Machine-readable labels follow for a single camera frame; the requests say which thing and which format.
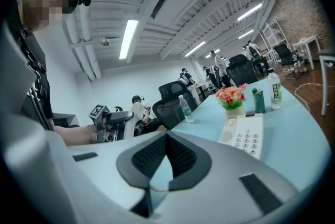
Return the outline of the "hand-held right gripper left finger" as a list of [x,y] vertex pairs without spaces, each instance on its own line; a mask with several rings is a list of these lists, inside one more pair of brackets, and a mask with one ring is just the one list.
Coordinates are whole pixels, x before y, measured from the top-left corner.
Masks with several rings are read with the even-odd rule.
[[121,177],[132,187],[149,188],[150,181],[166,156],[166,133],[153,137],[122,152],[116,160]]

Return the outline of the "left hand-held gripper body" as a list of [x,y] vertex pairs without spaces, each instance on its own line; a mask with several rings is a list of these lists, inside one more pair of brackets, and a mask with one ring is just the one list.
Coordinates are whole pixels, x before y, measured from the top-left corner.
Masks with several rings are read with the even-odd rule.
[[134,137],[134,113],[119,110],[110,112],[105,105],[96,105],[89,117],[97,130],[96,143],[116,142]]

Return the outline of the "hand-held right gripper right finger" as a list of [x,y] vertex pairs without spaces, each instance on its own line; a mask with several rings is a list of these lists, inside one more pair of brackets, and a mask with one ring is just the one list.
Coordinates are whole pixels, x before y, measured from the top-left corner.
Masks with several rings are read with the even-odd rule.
[[165,134],[165,155],[172,167],[170,191],[184,191],[195,187],[211,169],[212,160],[206,150],[171,131]]

